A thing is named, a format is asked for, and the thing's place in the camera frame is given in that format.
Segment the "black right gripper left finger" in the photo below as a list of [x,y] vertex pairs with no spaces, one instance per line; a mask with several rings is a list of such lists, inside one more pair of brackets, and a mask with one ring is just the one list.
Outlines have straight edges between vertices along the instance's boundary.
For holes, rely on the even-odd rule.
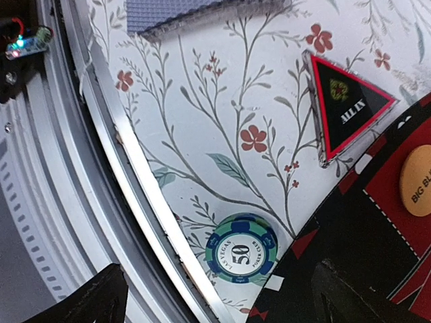
[[121,266],[112,263],[70,296],[24,323],[123,323],[128,291]]

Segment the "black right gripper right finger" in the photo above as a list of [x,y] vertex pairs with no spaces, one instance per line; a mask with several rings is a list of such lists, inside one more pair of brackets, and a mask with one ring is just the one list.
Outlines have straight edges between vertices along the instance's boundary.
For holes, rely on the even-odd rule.
[[316,265],[311,283],[318,322],[427,322],[375,292],[354,287],[328,259]]

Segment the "orange big blind button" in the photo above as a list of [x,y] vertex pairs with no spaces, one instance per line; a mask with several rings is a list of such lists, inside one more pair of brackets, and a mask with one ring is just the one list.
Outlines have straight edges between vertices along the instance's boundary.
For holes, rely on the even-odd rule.
[[413,216],[430,214],[430,145],[420,145],[407,156],[399,191],[404,207]]

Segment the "green fifty poker chip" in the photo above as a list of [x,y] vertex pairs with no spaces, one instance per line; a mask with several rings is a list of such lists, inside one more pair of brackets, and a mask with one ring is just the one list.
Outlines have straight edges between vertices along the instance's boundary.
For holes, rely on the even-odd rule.
[[237,213],[223,220],[208,238],[205,261],[219,278],[236,284],[264,284],[278,251],[269,222],[254,213]]

